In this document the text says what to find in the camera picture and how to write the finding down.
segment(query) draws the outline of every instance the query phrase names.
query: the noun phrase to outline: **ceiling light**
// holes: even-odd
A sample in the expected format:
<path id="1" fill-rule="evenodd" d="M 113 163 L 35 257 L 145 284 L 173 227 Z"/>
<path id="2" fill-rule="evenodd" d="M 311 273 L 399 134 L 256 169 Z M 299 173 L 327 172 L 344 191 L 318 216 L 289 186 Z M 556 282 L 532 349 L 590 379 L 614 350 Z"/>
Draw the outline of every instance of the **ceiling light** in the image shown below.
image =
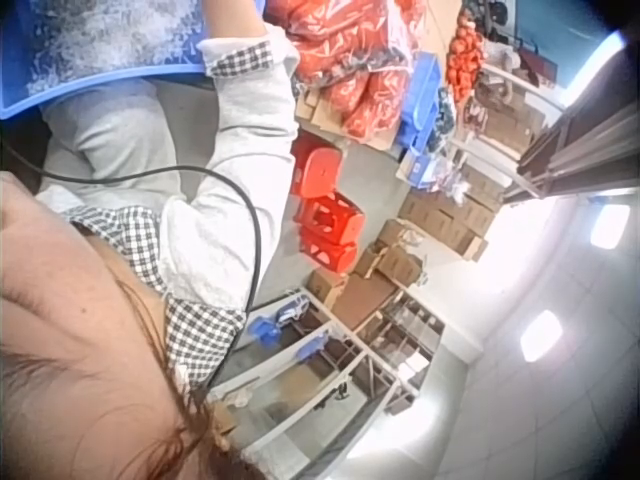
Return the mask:
<path id="1" fill-rule="evenodd" d="M 591 245 L 606 250 L 616 248 L 630 213 L 629 205 L 605 205 L 591 231 Z"/>
<path id="2" fill-rule="evenodd" d="M 562 336 L 562 326 L 556 316 L 545 310 L 531 322 L 520 337 L 524 359 L 535 362 L 545 355 Z"/>

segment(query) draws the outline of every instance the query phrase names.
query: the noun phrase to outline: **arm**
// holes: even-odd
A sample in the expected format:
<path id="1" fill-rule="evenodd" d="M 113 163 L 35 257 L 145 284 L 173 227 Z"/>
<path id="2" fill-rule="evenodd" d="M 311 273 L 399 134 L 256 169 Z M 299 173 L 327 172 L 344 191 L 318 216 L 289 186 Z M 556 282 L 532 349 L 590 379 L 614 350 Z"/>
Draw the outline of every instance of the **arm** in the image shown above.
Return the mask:
<path id="1" fill-rule="evenodd" d="M 265 27 L 251 0 L 210 0 L 205 5 L 211 32 L 224 37 L 199 45 L 220 110 L 215 152 L 207 167 L 240 185 L 256 207 L 264 273 L 280 237 L 293 171 L 290 149 L 297 124 L 290 76 L 297 52 L 282 30 Z M 237 62 L 238 52 L 252 54 L 244 56 L 251 60 L 250 68 Z M 244 307 L 254 266 L 254 232 L 247 207 L 230 188 L 208 177 L 191 204 L 171 199 L 162 215 L 160 245 L 160 273 L 175 296 Z"/>

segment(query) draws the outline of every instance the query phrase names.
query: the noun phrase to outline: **black and white checkered fabric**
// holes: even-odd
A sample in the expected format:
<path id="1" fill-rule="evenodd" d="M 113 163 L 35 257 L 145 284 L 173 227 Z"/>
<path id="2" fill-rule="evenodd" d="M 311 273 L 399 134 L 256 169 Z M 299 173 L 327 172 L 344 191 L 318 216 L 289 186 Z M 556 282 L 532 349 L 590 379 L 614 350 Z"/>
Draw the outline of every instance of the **black and white checkered fabric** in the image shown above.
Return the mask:
<path id="1" fill-rule="evenodd" d="M 207 75 L 213 78 L 234 78 L 258 70 L 273 67 L 271 42 L 265 40 L 251 47 L 235 50 L 224 55 L 207 68 Z"/>
<path id="2" fill-rule="evenodd" d="M 142 282 L 165 297 L 170 367 L 184 366 L 192 388 L 205 381 L 242 328 L 244 312 L 176 298 L 168 291 L 158 268 L 159 218 L 151 210 L 139 206 L 119 210 L 82 206 L 63 215 L 73 225 L 108 242 Z"/>

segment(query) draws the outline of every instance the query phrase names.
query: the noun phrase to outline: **red stool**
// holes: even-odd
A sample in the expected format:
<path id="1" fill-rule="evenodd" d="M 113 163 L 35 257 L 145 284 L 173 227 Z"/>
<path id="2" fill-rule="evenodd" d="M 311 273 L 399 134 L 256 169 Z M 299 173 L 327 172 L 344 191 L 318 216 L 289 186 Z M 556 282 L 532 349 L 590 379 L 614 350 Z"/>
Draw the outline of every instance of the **red stool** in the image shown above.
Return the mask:
<path id="1" fill-rule="evenodd" d="M 336 273 L 345 273 L 349 270 L 358 256 L 358 247 L 355 243 L 334 245 L 306 227 L 300 228 L 300 250 L 323 267 Z"/>
<path id="2" fill-rule="evenodd" d="M 328 195 L 336 188 L 342 152 L 325 139 L 300 130 L 291 146 L 296 159 L 289 193 L 301 198 Z"/>
<path id="3" fill-rule="evenodd" d="M 303 200 L 294 221 L 334 245 L 358 240 L 364 227 L 364 213 L 339 192 Z"/>

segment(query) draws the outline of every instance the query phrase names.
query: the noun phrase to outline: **wire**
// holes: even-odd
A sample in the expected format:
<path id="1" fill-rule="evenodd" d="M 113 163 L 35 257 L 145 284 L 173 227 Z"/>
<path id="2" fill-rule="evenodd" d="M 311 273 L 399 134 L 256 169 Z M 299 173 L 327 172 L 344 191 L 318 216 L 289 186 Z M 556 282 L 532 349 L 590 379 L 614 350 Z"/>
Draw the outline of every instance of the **wire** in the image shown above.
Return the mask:
<path id="1" fill-rule="evenodd" d="M 4 138 L 0 135 L 0 148 L 6 148 L 17 160 L 20 161 L 25 167 L 30 170 L 39 173 L 44 177 L 51 178 L 53 180 L 58 180 L 60 182 L 68 182 L 68 183 L 78 183 L 83 185 L 111 185 L 114 183 L 125 182 L 128 180 L 135 180 L 137 178 L 149 177 L 152 175 L 159 175 L 161 173 L 167 172 L 175 172 L 175 171 L 183 171 L 183 172 L 195 172 L 203 175 L 208 175 L 210 177 L 215 178 L 216 180 L 221 181 L 229 188 L 231 188 L 234 192 L 236 192 L 244 204 L 247 206 L 249 210 L 249 214 L 251 215 L 251 221 L 253 222 L 253 232 L 254 232 L 254 245 L 255 245 L 255 254 L 254 254 L 254 266 L 253 266 L 253 275 L 251 276 L 251 284 L 249 286 L 249 295 L 247 296 L 247 303 L 245 305 L 245 314 L 248 316 L 252 310 L 253 302 L 255 300 L 256 292 L 258 290 L 258 283 L 260 281 L 260 267 L 262 264 L 262 235 L 260 232 L 260 223 L 258 221 L 258 214 L 255 206 L 251 202 L 251 199 L 246 194 L 246 192 L 233 180 L 221 175 L 213 170 L 209 170 L 208 168 L 199 167 L 196 165 L 173 165 L 170 167 L 162 167 L 156 168 L 153 170 L 147 170 L 145 172 L 133 173 L 131 175 L 124 175 L 122 177 L 113 177 L 113 178 L 101 178 L 101 179 L 86 179 L 86 178 L 77 178 L 77 177 L 68 177 L 66 175 L 59 175 L 57 173 L 49 172 L 43 168 L 36 167 L 33 163 L 27 160 L 23 155 L 18 153 L 11 145 L 9 145 Z M 242 336 L 243 331 L 239 331 L 236 336 L 233 338 L 229 349 L 225 353 L 224 358 L 217 366 L 217 368 L 211 372 L 207 380 L 204 382 L 204 394 L 211 390 L 215 386 L 216 379 L 220 375 L 222 371 L 222 366 L 229 360 L 229 356 L 231 352 L 235 349 L 240 337 Z"/>

